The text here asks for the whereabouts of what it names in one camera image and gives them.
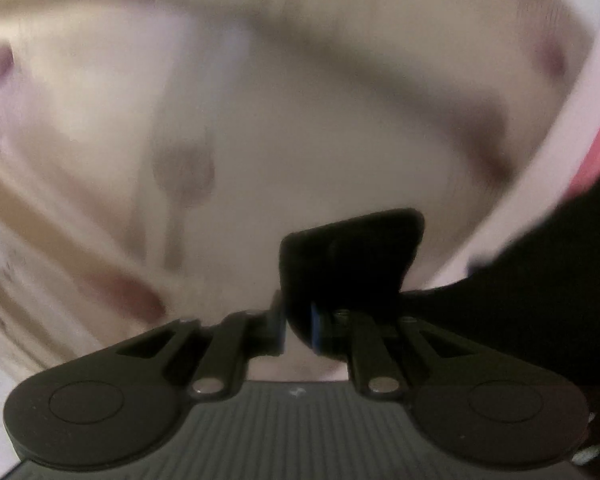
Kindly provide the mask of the black small garment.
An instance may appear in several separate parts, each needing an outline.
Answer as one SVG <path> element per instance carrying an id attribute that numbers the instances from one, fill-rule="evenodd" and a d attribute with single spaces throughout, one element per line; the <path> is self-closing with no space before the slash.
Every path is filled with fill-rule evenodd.
<path id="1" fill-rule="evenodd" d="M 352 326 L 411 316 L 565 377 L 600 408 L 600 178 L 464 280 L 402 292 L 423 230 L 403 209 L 286 236 L 280 284 L 298 337 L 341 358 Z"/>

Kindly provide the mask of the pink checkered bed sheet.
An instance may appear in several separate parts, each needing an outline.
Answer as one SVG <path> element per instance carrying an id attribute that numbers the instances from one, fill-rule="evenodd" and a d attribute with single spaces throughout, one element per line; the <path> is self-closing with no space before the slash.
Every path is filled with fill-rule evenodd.
<path id="1" fill-rule="evenodd" d="M 562 2 L 593 35 L 565 104 L 530 164 L 468 240 L 431 272 L 407 278 L 405 289 L 433 288 L 464 278 L 471 264 L 491 261 L 600 176 L 600 0 Z"/>

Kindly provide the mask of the beige leaf-pattern curtain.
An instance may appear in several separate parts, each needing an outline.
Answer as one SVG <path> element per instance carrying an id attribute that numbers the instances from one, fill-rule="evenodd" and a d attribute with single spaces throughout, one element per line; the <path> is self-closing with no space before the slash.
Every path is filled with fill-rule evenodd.
<path id="1" fill-rule="evenodd" d="M 289 233 L 415 208 L 414 266 L 530 164 L 562 0 L 0 0 L 0 369 L 268 306 Z"/>

